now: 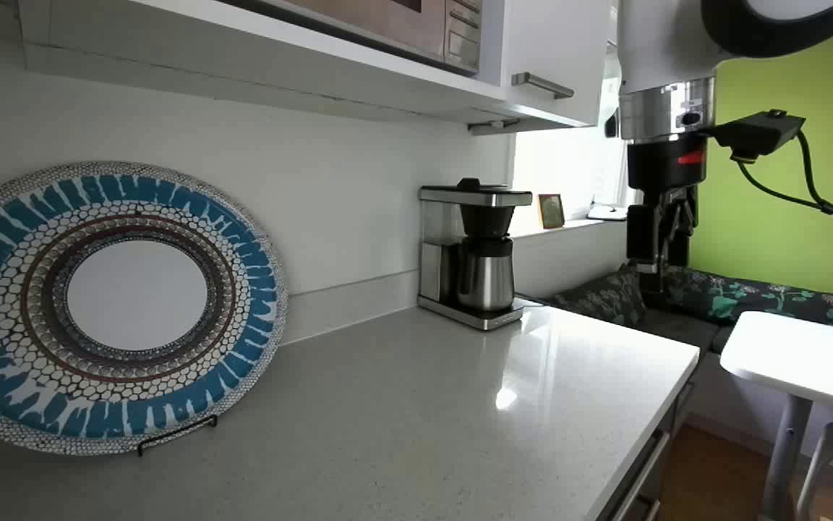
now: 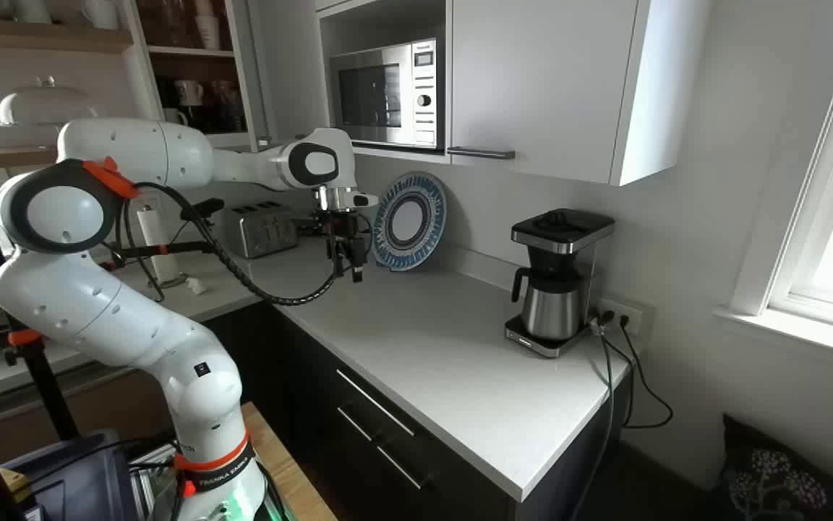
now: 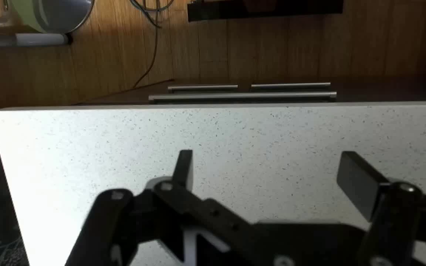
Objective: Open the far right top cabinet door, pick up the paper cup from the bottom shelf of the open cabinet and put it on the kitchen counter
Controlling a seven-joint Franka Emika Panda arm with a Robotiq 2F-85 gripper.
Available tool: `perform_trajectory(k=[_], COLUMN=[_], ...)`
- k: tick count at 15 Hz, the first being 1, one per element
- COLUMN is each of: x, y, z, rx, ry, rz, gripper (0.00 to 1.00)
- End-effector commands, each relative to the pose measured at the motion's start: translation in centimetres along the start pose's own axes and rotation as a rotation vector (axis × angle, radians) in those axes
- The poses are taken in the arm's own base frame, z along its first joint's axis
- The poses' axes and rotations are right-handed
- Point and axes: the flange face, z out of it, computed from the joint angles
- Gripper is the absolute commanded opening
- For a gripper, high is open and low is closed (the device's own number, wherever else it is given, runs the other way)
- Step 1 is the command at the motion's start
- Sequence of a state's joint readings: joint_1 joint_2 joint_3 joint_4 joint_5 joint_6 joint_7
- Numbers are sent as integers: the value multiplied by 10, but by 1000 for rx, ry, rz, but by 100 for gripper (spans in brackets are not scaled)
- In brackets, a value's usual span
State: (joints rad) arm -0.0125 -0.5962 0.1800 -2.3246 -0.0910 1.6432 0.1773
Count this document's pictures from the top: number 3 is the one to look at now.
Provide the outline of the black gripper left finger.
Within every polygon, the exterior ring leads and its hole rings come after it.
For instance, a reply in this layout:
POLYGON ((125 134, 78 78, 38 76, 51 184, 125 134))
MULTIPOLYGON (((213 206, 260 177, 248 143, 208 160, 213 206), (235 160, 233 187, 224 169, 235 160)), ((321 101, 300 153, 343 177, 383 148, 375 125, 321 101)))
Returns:
POLYGON ((152 242, 181 265, 251 265, 251 225, 190 191, 192 160, 193 153, 181 150, 173 175, 150 181, 137 196, 121 188, 100 193, 65 266, 128 266, 152 242))

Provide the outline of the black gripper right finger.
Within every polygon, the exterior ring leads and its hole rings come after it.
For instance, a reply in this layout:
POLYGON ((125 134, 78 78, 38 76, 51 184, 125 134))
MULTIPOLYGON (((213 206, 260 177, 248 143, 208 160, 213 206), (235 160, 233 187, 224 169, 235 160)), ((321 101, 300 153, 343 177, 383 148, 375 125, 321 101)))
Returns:
POLYGON ((355 151, 340 156, 337 185, 369 224, 357 249, 360 266, 424 266, 414 258, 426 245, 426 193, 389 180, 355 151))

